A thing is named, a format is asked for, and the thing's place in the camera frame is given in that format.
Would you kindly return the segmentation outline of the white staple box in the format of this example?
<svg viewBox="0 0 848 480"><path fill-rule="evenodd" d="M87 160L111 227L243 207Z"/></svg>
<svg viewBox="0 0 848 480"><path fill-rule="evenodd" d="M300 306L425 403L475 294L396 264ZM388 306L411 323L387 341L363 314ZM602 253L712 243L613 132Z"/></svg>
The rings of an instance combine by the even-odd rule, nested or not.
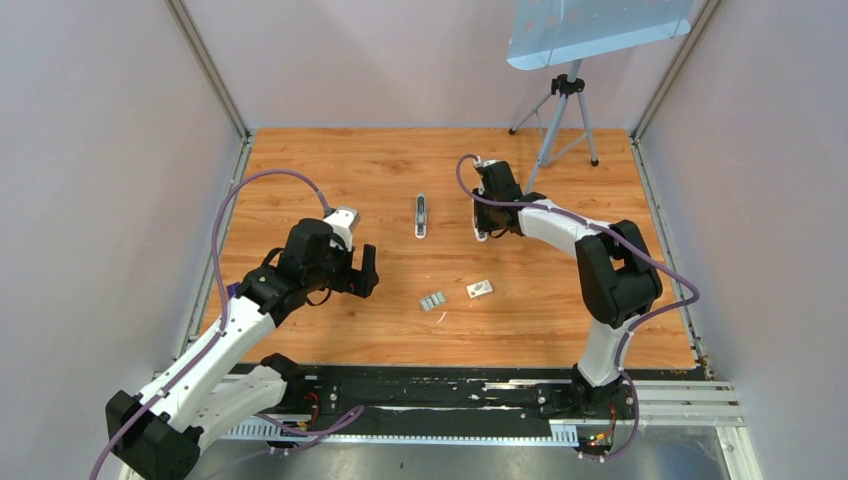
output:
<svg viewBox="0 0 848 480"><path fill-rule="evenodd" d="M466 286L466 293L470 299L477 299L493 292L494 288L489 280L482 280Z"/></svg>

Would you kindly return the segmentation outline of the grey staple strips tray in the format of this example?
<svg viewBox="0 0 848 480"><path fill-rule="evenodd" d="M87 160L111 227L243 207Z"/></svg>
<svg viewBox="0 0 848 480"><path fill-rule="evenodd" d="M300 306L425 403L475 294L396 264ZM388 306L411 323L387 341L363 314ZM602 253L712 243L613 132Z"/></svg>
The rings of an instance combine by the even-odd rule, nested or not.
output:
<svg viewBox="0 0 848 480"><path fill-rule="evenodd" d="M444 293L439 291L422 298L419 301L419 305L423 312L428 312L444 305L446 301L447 298Z"/></svg>

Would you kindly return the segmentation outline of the grey white stapler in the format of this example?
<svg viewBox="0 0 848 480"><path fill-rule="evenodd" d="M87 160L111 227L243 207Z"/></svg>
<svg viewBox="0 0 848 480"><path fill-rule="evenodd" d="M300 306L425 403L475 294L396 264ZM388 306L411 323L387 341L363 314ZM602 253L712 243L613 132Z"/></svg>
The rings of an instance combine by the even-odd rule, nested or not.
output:
<svg viewBox="0 0 848 480"><path fill-rule="evenodd" d="M424 239L427 235L427 200L423 193L416 196L415 237Z"/></svg>

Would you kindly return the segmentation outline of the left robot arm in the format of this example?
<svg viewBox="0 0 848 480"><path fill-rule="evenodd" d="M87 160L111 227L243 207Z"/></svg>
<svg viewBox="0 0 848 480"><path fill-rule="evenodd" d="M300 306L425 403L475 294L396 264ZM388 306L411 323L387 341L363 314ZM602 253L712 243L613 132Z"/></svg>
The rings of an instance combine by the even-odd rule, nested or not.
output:
<svg viewBox="0 0 848 480"><path fill-rule="evenodd" d="M305 374L281 354L217 386L254 345L310 304L310 294L372 294L379 282L377 249L364 245L362 264L354 267L357 222L343 209L300 220L285 245L270 250L224 297L216 322L164 373L136 394L117 392L105 408L112 453L144 479L184 479L202 453L242 421L275 407L304 406Z"/></svg>

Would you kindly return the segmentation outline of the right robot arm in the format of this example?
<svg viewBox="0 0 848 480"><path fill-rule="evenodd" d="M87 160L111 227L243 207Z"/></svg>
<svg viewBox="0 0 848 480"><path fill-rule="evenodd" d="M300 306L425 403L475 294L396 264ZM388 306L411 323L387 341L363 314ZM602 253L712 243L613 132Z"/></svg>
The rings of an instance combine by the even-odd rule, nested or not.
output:
<svg viewBox="0 0 848 480"><path fill-rule="evenodd" d="M525 193L510 165L473 159L481 184L471 190L473 228L485 241L506 233L539 240L575 260L580 294L591 317L589 337L574 369L573 393L591 398L621 380L627 327L663 293L639 227L630 220L597 222L568 213L546 196Z"/></svg>

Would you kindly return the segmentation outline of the silver tripod stand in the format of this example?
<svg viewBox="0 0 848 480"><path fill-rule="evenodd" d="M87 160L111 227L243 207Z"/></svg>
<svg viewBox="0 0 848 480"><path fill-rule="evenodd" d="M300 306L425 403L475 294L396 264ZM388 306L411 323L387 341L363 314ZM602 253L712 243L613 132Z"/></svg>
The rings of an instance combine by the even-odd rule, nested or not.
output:
<svg viewBox="0 0 848 480"><path fill-rule="evenodd" d="M510 136L516 135L532 117L539 117L541 108L548 102L549 99L556 99L556 107L547 127L543 128L541 125L538 125L537 127L542 142L534 160L533 167L528 174L524 189L525 192L530 192L533 189L538 174L543 167L550 165L566 153L569 153L581 142L586 142L588 145L590 166L598 167L600 164L593 125L585 96L586 82L579 76L583 61L583 58L574 60L566 73L562 73L552 78L549 91L543 95L543 97L530 111L521 117L518 122L511 125L507 130ZM566 110L572 99L575 99L579 106L583 130L575 140L558 152L555 152L554 147L556 145L559 132L563 126Z"/></svg>

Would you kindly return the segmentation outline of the light blue perforated panel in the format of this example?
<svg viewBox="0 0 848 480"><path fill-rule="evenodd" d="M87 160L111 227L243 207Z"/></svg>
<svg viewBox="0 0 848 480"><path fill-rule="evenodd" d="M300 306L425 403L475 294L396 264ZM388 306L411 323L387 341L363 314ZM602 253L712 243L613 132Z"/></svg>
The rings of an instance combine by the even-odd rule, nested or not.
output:
<svg viewBox="0 0 848 480"><path fill-rule="evenodd" d="M692 0L521 1L507 62L523 71L686 35Z"/></svg>

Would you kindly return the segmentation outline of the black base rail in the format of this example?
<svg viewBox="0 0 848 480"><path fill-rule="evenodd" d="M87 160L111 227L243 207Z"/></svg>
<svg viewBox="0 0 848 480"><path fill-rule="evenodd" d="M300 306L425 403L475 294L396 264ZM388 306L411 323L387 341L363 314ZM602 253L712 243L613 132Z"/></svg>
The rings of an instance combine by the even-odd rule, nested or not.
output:
<svg viewBox="0 0 848 480"><path fill-rule="evenodd" d="M630 381L590 387L573 367L306 365L292 393L248 420L274 446L550 442L607 460L641 428Z"/></svg>

